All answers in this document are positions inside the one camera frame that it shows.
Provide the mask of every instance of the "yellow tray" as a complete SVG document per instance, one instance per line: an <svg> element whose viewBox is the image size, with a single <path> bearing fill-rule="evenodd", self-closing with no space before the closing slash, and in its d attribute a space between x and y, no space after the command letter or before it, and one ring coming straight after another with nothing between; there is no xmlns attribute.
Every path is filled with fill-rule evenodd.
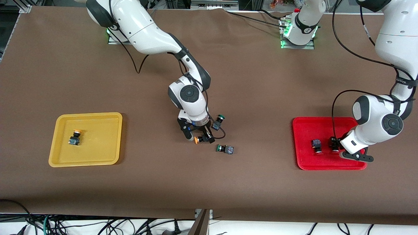
<svg viewBox="0 0 418 235"><path fill-rule="evenodd" d="M81 130L80 144L68 144L74 129ZM49 165L112 165L119 159L122 115L118 112L65 114L55 124Z"/></svg>

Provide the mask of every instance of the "table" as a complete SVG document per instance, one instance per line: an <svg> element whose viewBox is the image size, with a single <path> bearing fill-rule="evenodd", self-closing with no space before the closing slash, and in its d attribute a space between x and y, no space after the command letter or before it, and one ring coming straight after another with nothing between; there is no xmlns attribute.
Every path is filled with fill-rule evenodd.
<svg viewBox="0 0 418 235"><path fill-rule="evenodd" d="M191 218L195 208L211 208L224 220L418 224L416 111L398 137L370 147L375 161L363 171L296 165L293 118L329 116L338 92L385 94L395 79L391 68L340 47L330 15L315 50L280 49L276 27L223 10L158 10L153 18L210 73L210 111L226 117L227 136L217 143L236 153L184 138L166 94L181 75L171 55L150 56L138 75L86 9L33 7L0 64L0 198L45 214ZM376 38L383 16L365 20ZM338 15L336 28L347 47L379 59L358 15ZM128 48L138 64L144 55ZM336 115L351 116L358 96L343 95ZM87 112L124 115L120 161L51 168L57 117ZM18 210L8 206L0 211Z"/></svg>

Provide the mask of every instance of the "black cable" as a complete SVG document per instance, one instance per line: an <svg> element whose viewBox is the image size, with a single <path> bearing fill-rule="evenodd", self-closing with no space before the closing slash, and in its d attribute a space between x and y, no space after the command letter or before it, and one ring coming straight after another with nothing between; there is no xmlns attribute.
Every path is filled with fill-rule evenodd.
<svg viewBox="0 0 418 235"><path fill-rule="evenodd" d="M314 223L313 226L311 227L311 230L306 235L311 235L317 225L318 223Z"/></svg>
<svg viewBox="0 0 418 235"><path fill-rule="evenodd" d="M61 228L69 228L69 227L84 227L84 226L91 226L91 225L98 225L98 224L102 224L102 223L107 223L107 222L97 222L94 224L87 224L87 225L70 225L70 226L62 226Z"/></svg>
<svg viewBox="0 0 418 235"><path fill-rule="evenodd" d="M345 228L347 229L347 232L346 231L344 231L340 226L339 226L339 223L337 223L337 226L338 226L338 229L340 229L340 231L341 232L343 232L345 235L350 235L350 229L348 229L348 226L347 226L347 224L346 223L344 223L344 225L345 225Z"/></svg>
<svg viewBox="0 0 418 235"><path fill-rule="evenodd" d="M149 226L149 224L147 224L146 228L147 228L147 230L148 230L146 235L153 235L153 233L152 233L152 232L151 232L151 230L150 230L150 226Z"/></svg>
<svg viewBox="0 0 418 235"><path fill-rule="evenodd" d="M270 14L270 12L268 12L268 11L266 11L266 10L264 10L264 9L260 9L260 10L258 10L258 11L262 11L262 12L266 13L268 16L270 16L270 17L271 17L271 18L273 18L273 19L280 20L280 17L276 17L276 16L274 16L274 15Z"/></svg>
<svg viewBox="0 0 418 235"><path fill-rule="evenodd" d="M67 228L62 225L62 221L56 220L55 221L55 228L58 228L58 231L61 234L63 234L63 235L67 234Z"/></svg>
<svg viewBox="0 0 418 235"><path fill-rule="evenodd" d="M137 70L137 68L136 68L136 63L135 63L135 61L133 60L133 57L132 57L132 55L130 54L130 52L128 51L128 49L126 48L126 46L122 43L122 41L108 28L108 30L109 30L109 32L118 40L118 42L123 46L123 48L125 49L125 51L128 53L128 55L129 55L129 57L131 58L131 61L132 61L132 63L133 63L133 66L135 67L135 72L137 73L137 74L139 74L140 72L141 72L141 69L142 69L142 65L144 64L144 62L145 62L145 60L148 58L148 56L149 55L145 55L145 57L144 57L144 59L142 60L142 62L141 62L141 65L139 66L139 70Z"/></svg>
<svg viewBox="0 0 418 235"><path fill-rule="evenodd" d="M364 27L364 30L366 31L367 37L369 38L370 42L375 46L375 42L373 42L372 37L370 37L369 31L367 30L366 24L364 23L364 19L363 19L363 7L360 6L360 18L362 19L362 24Z"/></svg>
<svg viewBox="0 0 418 235"><path fill-rule="evenodd" d="M374 225L370 225L369 229L367 230L367 235L370 235L370 231L372 230Z"/></svg>
<svg viewBox="0 0 418 235"><path fill-rule="evenodd" d="M11 218L11 219L6 219L6 220L0 220L0 223L1 222L6 222L6 221L11 221L11 220L17 220L17 219L19 219L19 218Z"/></svg>
<svg viewBox="0 0 418 235"><path fill-rule="evenodd" d="M118 233L117 233L117 230L119 230L119 231L121 231L122 232L122 235L124 235L124 232L123 232L123 230L122 229L120 229L120 228L118 228L118 227L113 227L112 225L109 225L109 233L108 233L108 235L111 235L112 234L112 232L115 232L116 233L116 235L119 235Z"/></svg>
<svg viewBox="0 0 418 235"><path fill-rule="evenodd" d="M122 223L126 222L127 220L122 220L122 222L118 223L117 225L115 225L114 227L112 227L113 230L110 231L109 234L112 233L112 231L114 231L119 225L121 225Z"/></svg>
<svg viewBox="0 0 418 235"><path fill-rule="evenodd" d="M195 219L180 219L180 220L177 220L177 221L194 221L194 220ZM148 228L148 229L142 231L141 233L139 233L139 235L142 235L142 234L146 233L148 230L151 230L151 228L153 228L155 226L159 226L159 225L166 224L166 223L170 223L170 222L174 222L174 221L176 221L176 220L168 220L168 221L164 221L164 222L155 224L153 226L150 226L150 228Z"/></svg>
<svg viewBox="0 0 418 235"><path fill-rule="evenodd" d="M364 59L364 60L367 60L367 61L370 61L370 62L374 62L374 63L378 63L378 64L383 64L383 65L386 65L386 66L389 66L389 67L392 67L392 68L396 68L396 69L398 69L398 70L400 70L400 71L402 71L402 72L404 72L411 80L414 80L413 78L412 78L412 76L407 72L407 71L405 71L404 69L402 69L402 68L400 68L400 67L398 67L398 66L396 66L396 65L393 65L393 64L388 64L388 63L385 63L385 62L381 62L381 61L377 61L377 60L373 60L373 59L369 59L369 58L366 58L366 57L364 57L364 56L361 56L361 55L358 55L358 54L356 54L356 53L354 53L354 52L352 52L350 49L348 49L341 41L340 41L340 39L338 38L338 36L337 36L337 33L336 33L336 31L335 31L335 12L336 12L336 10L337 10L337 8L339 7L339 5L342 3L342 1L343 0L340 0L339 2L337 1L337 2L335 2L335 7L334 7L334 10L333 10L333 12L332 12L332 30L333 30L333 32L334 32L334 36L335 36L335 39L338 41L338 43L346 50L346 51L348 51L349 53L351 53L351 54L353 54L353 55L355 55L355 56L357 56L357 57L359 57L359 58L361 58L361 59Z"/></svg>
<svg viewBox="0 0 418 235"><path fill-rule="evenodd" d="M20 206L21 208L23 208L23 210L29 215L29 217L33 220L33 221L35 221L34 219L33 219L33 217L32 217L32 214L28 211L28 209L25 207L25 206L23 206L20 202L18 202L18 201L15 201L15 200L10 200L10 199L0 199L0 202L10 202L10 203L14 203L14 204L17 204L18 206Z"/></svg>
<svg viewBox="0 0 418 235"><path fill-rule="evenodd" d="M112 4L111 4L112 0L109 0L109 11L110 11L110 16L112 17L112 20L115 20L114 16L113 16L113 11L112 11Z"/></svg>
<svg viewBox="0 0 418 235"><path fill-rule="evenodd" d="M185 75L185 73L183 73L183 69L181 68L181 64L180 64L180 62L183 64L183 66L184 66L184 68L185 68L185 69L186 69L186 66L184 65L183 61L181 61L181 60L179 60L179 61L178 61L178 66L180 67L180 71L181 71L181 73L183 74L183 76L185 76L185 77L187 77L187 78L192 79L195 83L199 84L199 85L203 88L203 91L205 92L205 95L206 95L206 107L205 107L205 110L206 110L206 113L207 113L207 114L208 114L208 116L209 116L209 119L212 121L212 123L214 123L214 122L215 122L215 120L212 118L212 116L210 115L209 110L208 110L208 104L209 104L209 96L208 96L208 92L206 91L205 87L202 85L202 83L201 83L201 82L199 82L198 80L196 80L196 79L195 79L195 78L193 78L192 76L187 76L187 75ZM225 138L225 136L227 136L226 132L224 131L224 129L223 129L222 127L219 127L219 129L222 131L223 136L221 136L221 137L213 137L215 140L220 140L220 139Z"/></svg>
<svg viewBox="0 0 418 235"><path fill-rule="evenodd" d="M20 229L20 231L17 233L17 235L23 235L25 233L26 227L28 225L23 226L23 228Z"/></svg>
<svg viewBox="0 0 418 235"><path fill-rule="evenodd" d="M180 230L180 228L178 227L178 222L177 222L177 220L175 220L174 221L174 234L175 235L178 235L178 234L180 234L181 233L181 230Z"/></svg>
<svg viewBox="0 0 418 235"><path fill-rule="evenodd" d="M41 221L39 221L39 220L35 220L34 219L34 217L32 216L32 214L29 212L29 210L25 207L25 206L23 206L20 202L18 202L18 201L15 201L15 200L10 200L10 199L0 199L0 202L10 202L10 203L14 203L14 204L17 204L18 206L20 206L21 208L23 208L23 210L28 214L28 217L27 217L27 222L30 224L30 225L33 225L33 226L35 226L35 234L36 235L38 235L38 229L36 229L36 227L37 227L37 225L36 225L36 222L39 222L39 223L41 223Z"/></svg>
<svg viewBox="0 0 418 235"><path fill-rule="evenodd" d="M245 15L240 15L240 14L233 13L233 12L229 12L229 11L227 11L227 12L228 12L229 14L233 14L233 15L241 16L241 17L244 17L244 18L247 18L247 19L250 19L250 20L255 20L255 21L258 21L258 22L261 22L261 23L265 23L265 24L268 24L268 25L277 26L277 27L279 27L279 28L286 28L286 26L283 26L283 25L273 24L273 23L270 23L270 22L267 22L267 21L262 21L262 20L254 19L254 18L251 18L251 17L245 16Z"/></svg>
<svg viewBox="0 0 418 235"><path fill-rule="evenodd" d="M139 228L138 230L133 234L133 235L137 235L139 234L139 232L145 228L147 225L149 225L150 223L154 222L156 219L148 219L147 221L145 221Z"/></svg>
<svg viewBox="0 0 418 235"><path fill-rule="evenodd" d="M99 233L97 235L100 235L105 229L107 229L109 227L109 225L111 225L115 221L116 220L111 220L111 221L107 222L106 225L99 231Z"/></svg>
<svg viewBox="0 0 418 235"><path fill-rule="evenodd" d="M131 220L128 220L128 221L129 221L129 223L132 224L132 227L133 227L133 233L132 234L135 234L135 232L136 232L135 224L133 224L133 222Z"/></svg>

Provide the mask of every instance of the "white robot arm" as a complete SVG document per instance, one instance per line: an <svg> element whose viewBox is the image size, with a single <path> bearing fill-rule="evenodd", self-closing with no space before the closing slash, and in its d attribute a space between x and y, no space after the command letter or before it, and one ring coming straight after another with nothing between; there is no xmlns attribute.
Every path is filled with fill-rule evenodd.
<svg viewBox="0 0 418 235"><path fill-rule="evenodd" d="M306 0L300 12L286 16L289 21L288 30L283 36L295 45L306 45L314 37L318 22L326 9L324 0Z"/></svg>
<svg viewBox="0 0 418 235"><path fill-rule="evenodd" d="M341 157L372 161L360 150L397 136L412 110L418 75L418 0L357 0L357 3L374 12L383 11L385 21L376 40L376 53L403 70L397 69L391 94L379 96L394 103L371 95L356 100L353 115L358 126L340 142L347 151L340 153Z"/></svg>
<svg viewBox="0 0 418 235"><path fill-rule="evenodd" d="M185 64L188 72L169 86L168 95L180 109L178 122L189 141L193 140L191 126L211 136L202 94L209 89L211 78L187 48L174 35L162 31L138 0L88 0L86 6L90 17L108 28L114 40L129 41L143 54L172 54Z"/></svg>

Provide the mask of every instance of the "red tray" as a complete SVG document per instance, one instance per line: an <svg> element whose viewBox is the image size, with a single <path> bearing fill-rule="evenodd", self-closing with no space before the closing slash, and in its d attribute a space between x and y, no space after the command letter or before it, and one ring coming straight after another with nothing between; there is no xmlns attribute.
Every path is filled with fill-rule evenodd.
<svg viewBox="0 0 418 235"><path fill-rule="evenodd" d="M335 132L341 136L357 125L352 117L335 117ZM333 136L329 117L297 117L293 120L296 159L302 170L364 170L367 163L340 158L331 154L329 138ZM315 155L311 140L319 139L323 155Z"/></svg>

